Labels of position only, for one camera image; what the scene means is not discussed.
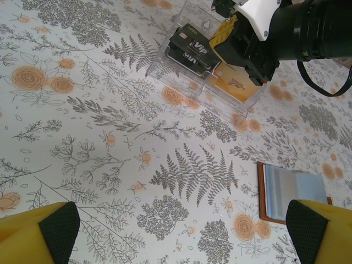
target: floral tablecloth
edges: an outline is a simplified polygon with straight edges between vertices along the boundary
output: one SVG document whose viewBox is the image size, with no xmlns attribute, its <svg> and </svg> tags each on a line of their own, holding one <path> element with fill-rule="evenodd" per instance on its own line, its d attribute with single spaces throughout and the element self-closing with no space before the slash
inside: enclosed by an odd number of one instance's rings
<svg viewBox="0 0 352 264">
<path fill-rule="evenodd" d="M 351 95 L 283 62 L 245 121 L 222 122 L 145 78 L 182 4 L 0 0 L 0 217 L 74 201 L 71 264 L 299 263 L 258 217 L 255 162 L 321 174 L 352 208 Z M 307 69 L 331 91 L 348 73 Z"/>
</svg>

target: yellow card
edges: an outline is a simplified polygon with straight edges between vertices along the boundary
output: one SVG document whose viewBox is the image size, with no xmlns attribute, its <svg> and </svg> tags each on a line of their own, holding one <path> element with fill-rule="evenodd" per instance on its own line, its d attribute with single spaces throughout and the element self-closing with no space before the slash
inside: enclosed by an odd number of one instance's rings
<svg viewBox="0 0 352 264">
<path fill-rule="evenodd" d="M 210 82 L 224 90 L 241 102 L 247 101 L 261 87 L 256 86 L 245 69 L 226 63 L 221 63 L 214 71 L 216 78 L 210 78 Z"/>
</svg>

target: clear plastic box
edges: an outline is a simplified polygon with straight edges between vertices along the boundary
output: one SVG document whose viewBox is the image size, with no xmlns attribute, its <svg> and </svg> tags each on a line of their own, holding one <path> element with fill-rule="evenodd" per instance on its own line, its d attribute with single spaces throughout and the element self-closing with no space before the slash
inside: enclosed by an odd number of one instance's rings
<svg viewBox="0 0 352 264">
<path fill-rule="evenodd" d="M 166 50 L 169 49 L 170 37 L 174 35 L 178 27 L 187 23 L 210 39 L 223 22 L 220 20 L 220 16 L 215 17 L 215 15 L 190 1 L 186 1 L 154 59 L 148 75 L 177 90 L 183 96 L 200 104 L 225 121 L 236 125 L 247 116 L 248 109 L 257 102 L 259 94 L 265 89 L 266 84 L 247 101 L 241 102 L 210 83 L 210 79 L 217 79 L 211 72 L 208 72 L 208 77 L 205 80 L 201 79 L 197 74 L 165 55 Z"/>
</svg>

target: black cord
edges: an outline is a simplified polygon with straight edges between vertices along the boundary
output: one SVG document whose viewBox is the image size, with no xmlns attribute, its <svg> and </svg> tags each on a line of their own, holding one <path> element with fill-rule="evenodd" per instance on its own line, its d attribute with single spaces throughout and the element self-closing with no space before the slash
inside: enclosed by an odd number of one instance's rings
<svg viewBox="0 0 352 264">
<path fill-rule="evenodd" d="M 303 78 L 303 80 L 310 86 L 312 87 L 314 90 L 316 90 L 317 92 L 321 93 L 322 95 L 328 96 L 328 97 L 335 97 L 335 96 L 340 96 L 343 95 L 345 92 L 347 92 L 348 89 L 351 88 L 352 86 L 352 67 L 350 68 L 350 72 L 348 74 L 347 77 L 347 81 L 345 82 L 345 84 L 341 87 L 341 89 L 336 92 L 335 94 L 331 94 L 329 92 L 327 92 L 326 90 L 324 90 L 323 88 L 320 88 L 318 85 L 316 85 L 312 79 L 310 79 L 306 68 L 303 65 L 303 62 L 297 61 L 297 66 L 298 66 L 298 70 Z"/>
</svg>

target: card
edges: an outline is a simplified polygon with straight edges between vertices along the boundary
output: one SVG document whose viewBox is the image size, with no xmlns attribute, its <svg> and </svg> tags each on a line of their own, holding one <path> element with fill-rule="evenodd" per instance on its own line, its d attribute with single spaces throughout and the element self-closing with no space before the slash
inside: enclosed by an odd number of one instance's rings
<svg viewBox="0 0 352 264">
<path fill-rule="evenodd" d="M 248 73 L 241 67 L 222 62 L 213 74 L 217 78 L 210 78 L 210 82 L 241 102 L 247 101 L 261 88 L 249 79 Z"/>
<path fill-rule="evenodd" d="M 198 75 L 201 79 L 206 79 L 209 75 L 209 72 L 212 71 L 213 68 L 206 68 L 203 64 L 199 63 L 198 60 L 193 58 L 187 52 L 184 52 L 182 49 L 177 47 L 176 45 L 170 42 L 169 49 L 166 49 L 165 55 L 170 59 L 182 64 L 190 71 Z"/>
<path fill-rule="evenodd" d="M 209 40 L 191 24 L 184 25 L 171 38 L 170 42 L 175 44 L 189 56 L 195 58 L 206 68 L 213 68 L 219 57 L 209 45 Z"/>
</svg>

